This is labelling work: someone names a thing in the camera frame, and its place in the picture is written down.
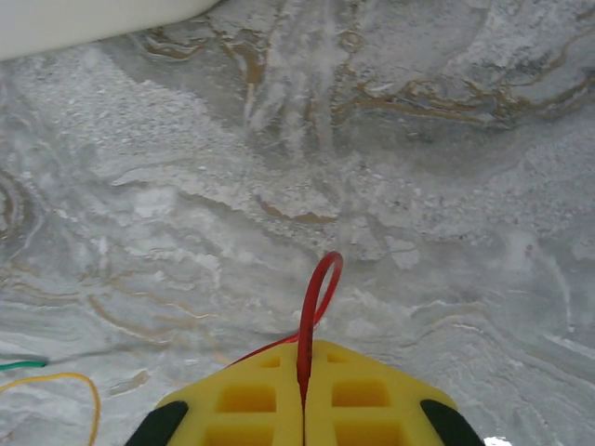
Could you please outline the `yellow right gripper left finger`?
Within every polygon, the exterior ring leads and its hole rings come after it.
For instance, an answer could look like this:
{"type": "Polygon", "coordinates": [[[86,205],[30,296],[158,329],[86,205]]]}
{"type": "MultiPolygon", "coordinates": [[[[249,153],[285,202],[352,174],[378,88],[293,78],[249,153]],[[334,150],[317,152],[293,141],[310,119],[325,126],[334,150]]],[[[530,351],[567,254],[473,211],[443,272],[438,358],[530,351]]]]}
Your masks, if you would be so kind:
{"type": "Polygon", "coordinates": [[[128,445],[298,446],[304,441],[297,346],[238,361],[161,399],[128,445]]]}

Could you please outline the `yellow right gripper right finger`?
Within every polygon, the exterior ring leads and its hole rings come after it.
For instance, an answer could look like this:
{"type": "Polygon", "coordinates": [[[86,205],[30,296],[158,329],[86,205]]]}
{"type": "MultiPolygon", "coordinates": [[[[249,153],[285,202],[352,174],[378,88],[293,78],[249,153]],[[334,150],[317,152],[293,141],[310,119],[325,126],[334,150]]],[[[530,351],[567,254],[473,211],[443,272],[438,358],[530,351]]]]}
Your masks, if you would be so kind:
{"type": "Polygon", "coordinates": [[[312,347],[307,445],[482,445],[452,398],[409,374],[329,341],[312,347]]]}

